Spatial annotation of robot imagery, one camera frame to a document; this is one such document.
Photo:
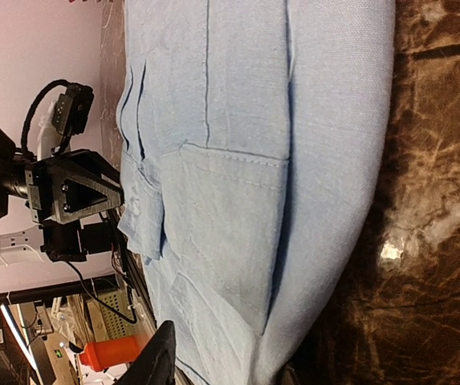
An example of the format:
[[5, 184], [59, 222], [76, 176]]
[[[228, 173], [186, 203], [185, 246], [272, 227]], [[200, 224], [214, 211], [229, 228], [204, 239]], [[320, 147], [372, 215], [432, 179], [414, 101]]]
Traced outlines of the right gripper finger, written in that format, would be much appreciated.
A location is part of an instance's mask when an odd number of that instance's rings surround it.
[[176, 336], [174, 323], [164, 321], [136, 361], [120, 377], [120, 385], [173, 385]]

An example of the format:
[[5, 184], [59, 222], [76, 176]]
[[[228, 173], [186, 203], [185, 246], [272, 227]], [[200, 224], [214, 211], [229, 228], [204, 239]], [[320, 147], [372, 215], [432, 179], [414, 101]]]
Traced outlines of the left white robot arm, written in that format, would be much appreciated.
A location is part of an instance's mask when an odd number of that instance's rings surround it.
[[123, 204], [120, 174], [87, 149], [31, 162], [0, 128], [0, 220], [9, 198], [25, 201], [33, 226], [0, 235], [0, 266], [84, 262], [116, 243], [111, 218]]

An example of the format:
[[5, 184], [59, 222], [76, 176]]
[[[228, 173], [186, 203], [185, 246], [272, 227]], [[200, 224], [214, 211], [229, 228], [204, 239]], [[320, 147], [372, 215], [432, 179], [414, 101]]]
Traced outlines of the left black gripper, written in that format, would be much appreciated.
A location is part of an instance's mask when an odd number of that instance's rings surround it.
[[124, 200], [120, 173], [98, 152], [87, 149], [43, 160], [16, 150], [6, 175], [6, 194], [26, 202], [34, 223], [68, 224], [118, 208]]

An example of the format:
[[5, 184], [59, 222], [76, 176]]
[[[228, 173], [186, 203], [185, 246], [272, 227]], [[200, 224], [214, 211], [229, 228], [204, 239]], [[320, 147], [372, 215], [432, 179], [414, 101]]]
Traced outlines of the light blue long sleeve shirt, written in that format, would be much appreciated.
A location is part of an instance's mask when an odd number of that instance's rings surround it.
[[196, 384], [272, 384], [367, 217], [392, 1], [127, 1], [120, 230]]

